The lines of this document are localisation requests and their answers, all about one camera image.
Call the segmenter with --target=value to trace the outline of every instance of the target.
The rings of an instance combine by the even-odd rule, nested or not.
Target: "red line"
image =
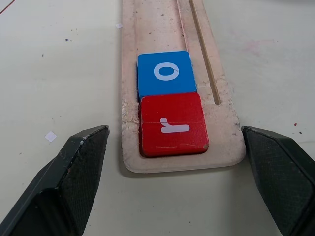
[[[8,6],[6,6],[6,7],[0,12],[0,15],[1,15],[8,7],[10,7],[10,5],[11,5],[12,3],[14,3],[14,1],[15,1],[15,0],[13,0],[12,2],[10,2],[10,4],[9,4]]]

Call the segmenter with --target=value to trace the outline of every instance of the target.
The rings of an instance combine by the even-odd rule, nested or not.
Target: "wooden tray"
[[[155,173],[231,166],[246,153],[228,83],[202,0],[123,0],[122,149],[126,167]],[[209,135],[198,155],[145,158],[139,151],[137,57],[188,51]]]

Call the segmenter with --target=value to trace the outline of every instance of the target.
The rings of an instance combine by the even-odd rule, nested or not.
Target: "white paper piece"
[[[122,24],[122,23],[118,23],[118,24],[116,24],[116,27],[117,27],[118,29],[120,29],[121,27],[123,27],[123,24]]]
[[[52,142],[55,138],[57,138],[57,135],[54,134],[52,131],[50,131],[45,138],[49,141]]]

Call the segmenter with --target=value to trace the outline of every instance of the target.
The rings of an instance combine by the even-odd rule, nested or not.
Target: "table surface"
[[[205,0],[205,7],[240,124],[292,137],[314,158],[315,1]],[[126,170],[121,8],[121,0],[16,0],[0,15],[0,221],[69,136],[108,124],[85,236],[281,235],[248,160],[168,174]],[[49,131],[57,134],[51,143]]]

